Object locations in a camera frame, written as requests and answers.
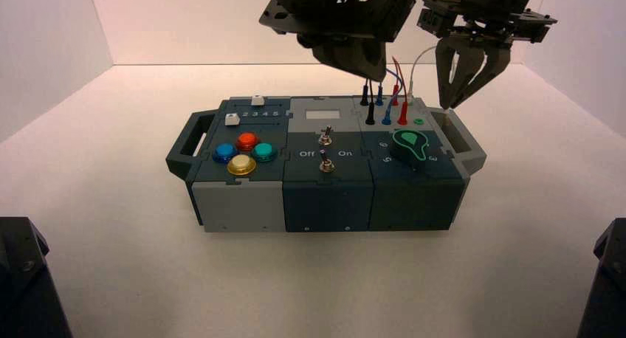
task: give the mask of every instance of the white wall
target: white wall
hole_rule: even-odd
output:
[[[111,65],[92,0],[0,0],[0,141]]]
[[[544,0],[541,11],[559,23],[526,64],[626,136],[624,0]]]
[[[277,35],[258,23],[269,0],[94,0],[109,40],[113,61],[136,63],[315,63],[295,35]],[[538,8],[540,0],[530,7]],[[413,61],[435,37],[411,16],[388,54]],[[526,43],[515,47],[521,62]],[[432,63],[433,56],[424,62]]]

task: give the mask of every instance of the blue button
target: blue button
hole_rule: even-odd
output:
[[[237,154],[238,151],[233,144],[220,144],[213,152],[213,160],[219,163],[228,163]]]

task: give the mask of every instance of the screw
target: screw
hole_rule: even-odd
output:
[[[624,272],[624,268],[622,268],[622,264],[620,262],[613,262],[613,269],[617,272],[617,274],[622,274]]]
[[[30,272],[33,268],[35,268],[35,262],[33,261],[26,261],[21,265],[21,270],[23,272]]]

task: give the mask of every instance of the red button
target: red button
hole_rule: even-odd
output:
[[[237,149],[240,151],[251,151],[260,140],[253,133],[243,133],[237,139]]]

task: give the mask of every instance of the carrying handle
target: carrying handle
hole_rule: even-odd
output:
[[[180,132],[176,142],[172,146],[165,161],[171,173],[182,180],[186,180],[190,169],[196,163],[200,163],[199,157],[194,157],[193,152],[202,134],[206,133],[217,114],[217,110],[200,111],[191,114],[187,124]]]

